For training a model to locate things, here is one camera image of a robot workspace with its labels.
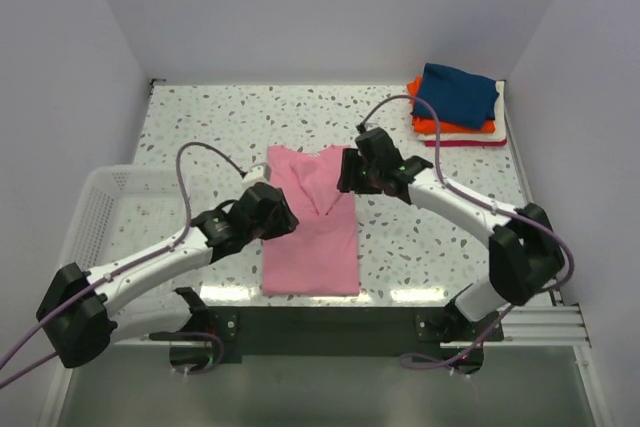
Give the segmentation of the pink t shirt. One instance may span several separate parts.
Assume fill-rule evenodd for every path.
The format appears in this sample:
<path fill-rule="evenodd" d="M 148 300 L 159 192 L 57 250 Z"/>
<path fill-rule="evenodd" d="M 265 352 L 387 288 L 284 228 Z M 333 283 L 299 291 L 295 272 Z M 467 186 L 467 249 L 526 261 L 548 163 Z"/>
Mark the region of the pink t shirt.
<path fill-rule="evenodd" d="M 355 198 L 337 189 L 342 146 L 315 154 L 267 148 L 271 185 L 283 190 L 295 230 L 263 243 L 268 296 L 356 296 L 360 291 Z"/>

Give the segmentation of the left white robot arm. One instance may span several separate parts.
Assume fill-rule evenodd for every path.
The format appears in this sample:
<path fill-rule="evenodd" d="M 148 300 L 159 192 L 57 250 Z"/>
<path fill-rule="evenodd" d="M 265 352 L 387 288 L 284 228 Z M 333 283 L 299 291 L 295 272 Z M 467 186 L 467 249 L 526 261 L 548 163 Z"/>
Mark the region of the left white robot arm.
<path fill-rule="evenodd" d="M 224 347 L 212 315 L 192 289 L 176 288 L 186 304 L 178 309 L 162 306 L 132 318 L 124 308 L 160 284 L 237 254 L 256 239 L 288 235 L 299 221 L 283 190 L 263 182 L 239 199 L 187 220 L 186 230 L 166 244 L 87 271 L 71 263 L 56 272 L 36 318 L 65 367 L 83 366 L 111 344 L 146 334 L 160 340 L 208 342 L 214 358 L 221 359 Z"/>

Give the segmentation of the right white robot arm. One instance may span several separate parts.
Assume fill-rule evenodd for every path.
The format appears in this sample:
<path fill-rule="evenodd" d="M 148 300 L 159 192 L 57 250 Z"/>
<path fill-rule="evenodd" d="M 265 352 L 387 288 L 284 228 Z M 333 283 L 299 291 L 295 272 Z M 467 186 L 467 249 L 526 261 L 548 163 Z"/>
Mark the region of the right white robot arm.
<path fill-rule="evenodd" d="M 440 335 L 469 339 L 503 306 L 523 306 L 565 266 L 558 236 L 543 208 L 497 202 L 444 176 L 437 160 L 405 158 L 381 128 L 362 131 L 343 151 L 337 188 L 385 194 L 435 213 L 488 250 L 487 275 L 465 287 L 430 325 Z"/>

